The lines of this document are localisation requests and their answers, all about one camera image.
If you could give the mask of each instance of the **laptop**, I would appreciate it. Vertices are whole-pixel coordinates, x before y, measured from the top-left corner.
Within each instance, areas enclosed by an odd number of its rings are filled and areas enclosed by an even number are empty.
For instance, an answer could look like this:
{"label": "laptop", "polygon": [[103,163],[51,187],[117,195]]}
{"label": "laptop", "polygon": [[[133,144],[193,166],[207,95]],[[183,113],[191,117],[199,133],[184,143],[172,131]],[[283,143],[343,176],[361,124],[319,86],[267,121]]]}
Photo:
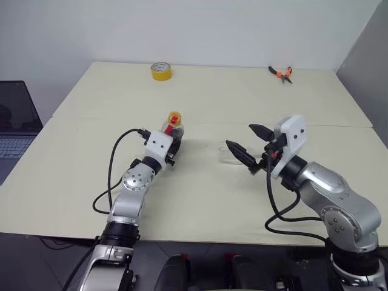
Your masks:
{"label": "laptop", "polygon": [[24,81],[0,81],[0,185],[42,128]]}

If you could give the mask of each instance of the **red component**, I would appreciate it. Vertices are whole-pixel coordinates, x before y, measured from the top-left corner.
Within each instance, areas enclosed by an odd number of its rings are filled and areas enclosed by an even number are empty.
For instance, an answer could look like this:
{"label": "red component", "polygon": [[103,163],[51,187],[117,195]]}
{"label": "red component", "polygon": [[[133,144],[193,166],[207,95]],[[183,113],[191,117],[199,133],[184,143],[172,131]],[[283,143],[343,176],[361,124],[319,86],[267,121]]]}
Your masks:
{"label": "red component", "polygon": [[173,116],[173,117],[171,118],[171,123],[172,123],[172,124],[176,124],[177,120],[178,120],[178,117],[177,117],[177,116]]}
{"label": "red component", "polygon": [[164,133],[165,133],[166,135],[170,135],[170,133],[171,133],[172,130],[173,130],[173,127],[169,125],[169,126],[167,126],[166,130],[164,131]]}

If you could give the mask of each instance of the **silver robotic arm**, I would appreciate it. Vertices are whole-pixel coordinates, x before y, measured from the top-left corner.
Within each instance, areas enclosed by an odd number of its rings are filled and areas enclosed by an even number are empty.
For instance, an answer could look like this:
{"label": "silver robotic arm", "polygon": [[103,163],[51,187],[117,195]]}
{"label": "silver robotic arm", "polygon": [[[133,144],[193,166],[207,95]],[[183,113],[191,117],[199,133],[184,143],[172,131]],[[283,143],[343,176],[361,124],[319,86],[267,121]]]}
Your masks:
{"label": "silver robotic arm", "polygon": [[132,290],[133,272],[129,269],[133,246],[139,240],[139,217],[144,198],[154,177],[179,149],[181,134],[170,126],[166,132],[139,133],[145,142],[142,160],[135,159],[122,176],[122,190],[113,203],[106,227],[94,247],[87,270],[79,287],[80,291],[127,291]]}
{"label": "silver robotic arm", "polygon": [[287,189],[299,191],[302,201],[321,218],[329,236],[326,247],[330,252],[333,289],[387,291],[384,266],[376,251],[380,213],[368,199],[355,193],[342,176],[296,155],[307,140],[304,118],[286,118],[274,131],[262,125],[250,128],[269,142],[259,163],[235,142],[226,141],[228,148],[253,175],[260,169],[266,170],[271,159],[271,176],[281,178]]}

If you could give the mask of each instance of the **yellow tape roll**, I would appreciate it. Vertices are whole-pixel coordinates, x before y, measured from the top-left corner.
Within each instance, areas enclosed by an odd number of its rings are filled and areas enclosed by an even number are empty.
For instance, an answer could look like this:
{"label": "yellow tape roll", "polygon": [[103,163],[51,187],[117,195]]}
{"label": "yellow tape roll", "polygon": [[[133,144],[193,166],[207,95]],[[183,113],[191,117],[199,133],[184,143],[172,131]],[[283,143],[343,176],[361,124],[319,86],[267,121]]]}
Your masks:
{"label": "yellow tape roll", "polygon": [[171,66],[166,62],[156,62],[151,66],[152,77],[157,81],[166,81],[171,78]]}

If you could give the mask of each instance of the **orange pliers handle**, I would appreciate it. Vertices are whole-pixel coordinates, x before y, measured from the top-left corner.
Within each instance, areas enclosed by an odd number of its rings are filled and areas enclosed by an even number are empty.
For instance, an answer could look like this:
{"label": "orange pliers handle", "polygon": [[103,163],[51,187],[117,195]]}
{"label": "orange pliers handle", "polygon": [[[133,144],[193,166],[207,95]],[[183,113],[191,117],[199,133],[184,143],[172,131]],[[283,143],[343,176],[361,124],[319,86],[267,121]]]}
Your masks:
{"label": "orange pliers handle", "polygon": [[288,82],[291,82],[290,80],[290,75],[292,73],[292,68],[291,67],[288,67],[287,68],[287,71],[286,71],[286,74],[283,75],[283,73],[281,71],[276,71],[273,67],[269,66],[268,67],[268,70],[273,73],[274,75],[276,75],[276,77],[280,78],[282,80],[282,82],[284,83],[284,80],[287,80]]}

